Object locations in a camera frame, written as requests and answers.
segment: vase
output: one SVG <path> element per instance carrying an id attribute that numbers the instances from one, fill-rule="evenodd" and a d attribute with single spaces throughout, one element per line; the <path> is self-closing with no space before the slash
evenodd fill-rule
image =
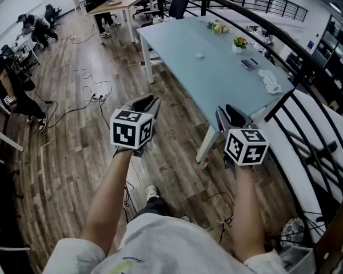
<path id="1" fill-rule="evenodd" d="M 240 54 L 243 52 L 242 48 L 237 47 L 234 43 L 233 43 L 233 51 L 235 54 Z"/>

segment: metal railing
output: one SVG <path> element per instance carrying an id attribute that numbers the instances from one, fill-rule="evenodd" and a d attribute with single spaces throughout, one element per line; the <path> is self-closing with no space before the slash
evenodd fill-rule
<path id="1" fill-rule="evenodd" d="M 332 201 L 334 204 L 333 208 L 337 208 L 338 200 L 333 196 L 333 187 L 338 188 L 343 196 L 343 166 L 339 165 L 338 162 L 334 159 L 332 152 L 333 147 L 341 148 L 343 151 L 343 138 L 342 135 L 339 133 L 337 126 L 334 124 L 333 119 L 330 117 L 328 111 L 320 102 L 316 93 L 312 90 L 312 87 L 309 86 L 309 79 L 316 77 L 320 79 L 320 84 L 323 88 L 330 90 L 331 96 L 337 103 L 338 107 L 343 112 L 343 95 L 338 88 L 338 86 L 329 78 L 328 74 L 320 67 L 311 57 L 309 53 L 307 53 L 298 43 L 291 38 L 287 33 L 282 31 L 280 28 L 272 24 L 271 22 L 267 21 L 266 19 L 262 18 L 261 16 L 257 15 L 256 13 L 248 10 L 245 7 L 238 5 L 237 3 L 233 3 L 229 0 L 200 0 L 201 4 L 197 4 L 194 1 L 189 1 L 190 4 L 194 5 L 196 9 L 200 9 L 199 11 L 186 10 L 187 13 L 190 13 L 193 16 L 204 16 L 206 13 L 211 13 L 227 23 L 231 24 L 247 36 L 253 38 L 259 45 L 265 48 L 275 59 L 282 64 L 282 67 L 288 70 L 292 76 L 290 80 L 294 86 L 294 90 L 285 94 L 281 100 L 270 110 L 267 116 L 264 118 L 266 122 L 273 120 L 277 123 L 278 127 L 282 130 L 284 135 L 286 136 L 288 142 L 292 146 L 292 149 L 297 154 L 303 168 L 305 169 L 307 176 L 313 186 L 314 192 L 317 196 L 319 206 L 322 211 L 322 219 L 326 224 L 329 224 L 332 221 L 332 218 L 335 214 L 333 211 L 328 211 L 324 204 L 327 204 L 328 201 Z M 167 10 L 167 4 L 170 3 L 168 0 L 158 0 L 158 8 L 163 14 L 164 10 Z M 231 21 L 230 19 L 224 17 L 219 12 L 216 12 L 210 6 L 212 3 L 219 4 L 219 6 L 225 7 L 227 9 L 231 9 L 236 11 L 237 13 L 245 16 L 246 18 L 250 19 L 252 22 L 258 24 L 266 31 L 268 31 L 271 35 L 274 35 L 278 38 L 283 44 L 287 45 L 293 52 L 295 52 L 299 58 L 302 59 L 302 66 L 301 68 L 296 71 L 293 70 L 270 46 L 264 44 L 260 39 L 254 36 L 254 34 L 248 32 L 244 27 L 236 24 L 235 22 Z M 310 114 L 307 112 L 304 105 L 300 102 L 300 100 L 295 96 L 294 91 L 296 88 L 300 86 L 300 90 L 304 91 L 308 96 L 313 99 L 313 104 L 316 104 L 318 110 L 322 113 L 322 116 L 326 119 L 326 123 L 321 123 L 321 125 L 326 125 L 327 128 L 331 129 L 332 133 L 336 136 L 337 142 L 327 143 L 324 136 L 321 133 L 317 123 L 312 119 Z M 317 147 L 313 146 L 309 140 L 309 137 L 305 135 L 305 132 L 301 128 L 300 124 L 296 121 L 296 118 L 292 115 L 290 110 L 286 106 L 286 102 L 290 99 L 290 104 L 292 102 L 300 109 L 305 119 L 309 122 L 312 130 L 315 132 L 316 137 L 320 140 L 322 144 L 322 149 L 318 149 Z M 278 112 L 284 112 L 288 119 L 291 121 L 292 125 L 295 127 L 296 131 L 298 131 L 299 135 L 293 136 L 292 133 L 282 124 L 279 116 L 277 115 Z M 312 166 L 317 170 L 324 182 L 324 191 L 325 191 L 325 202 L 322 201 L 322 189 L 318 187 L 317 176 L 316 178 L 313 176 L 311 169 L 309 168 Z"/>
<path id="2" fill-rule="evenodd" d="M 229 0 L 244 8 L 262 11 L 303 22 L 308 10 L 288 0 Z"/>

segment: ceiling light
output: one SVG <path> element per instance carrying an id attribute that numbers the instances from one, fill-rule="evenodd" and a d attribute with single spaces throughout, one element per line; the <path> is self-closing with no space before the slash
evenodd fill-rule
<path id="1" fill-rule="evenodd" d="M 335 2 L 331 2 L 330 5 L 331 5 L 332 8 L 334 8 L 339 13 L 341 12 L 341 10 L 339 9 L 338 4 L 336 4 Z"/>

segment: white t-shirt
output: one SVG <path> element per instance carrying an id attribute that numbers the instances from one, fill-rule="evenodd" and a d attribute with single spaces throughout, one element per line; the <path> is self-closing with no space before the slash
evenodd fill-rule
<path id="1" fill-rule="evenodd" d="M 63 239 L 44 274 L 190 274 L 287 273 L 275 251 L 243 264 L 231 257 L 202 228 L 173 217 L 145 213 L 127 226 L 120 249 L 106 257 L 96 244 Z"/>

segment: light blue table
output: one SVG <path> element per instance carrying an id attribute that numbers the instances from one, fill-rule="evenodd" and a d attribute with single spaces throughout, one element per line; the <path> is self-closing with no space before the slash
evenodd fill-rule
<path id="1" fill-rule="evenodd" d="M 160 56 L 165 65 L 183 85 L 198 108 L 210 123 L 207 135 L 197 154 L 200 162 L 216 140 L 219 129 L 215 111 L 226 104 L 238 108 L 247 116 L 278 101 L 293 86 L 282 69 L 271 64 L 262 54 L 247 45 L 242 54 L 232 50 L 233 34 L 213 34 L 206 22 L 211 16 L 188 17 L 158 23 L 138 29 L 145 59 L 147 79 L 154 82 L 151 71 L 149 46 Z M 196 53 L 205 56 L 196 57 Z M 259 69 L 271 70 L 283 92 L 267 92 L 258 69 L 248 71 L 241 59 L 253 57 Z"/>

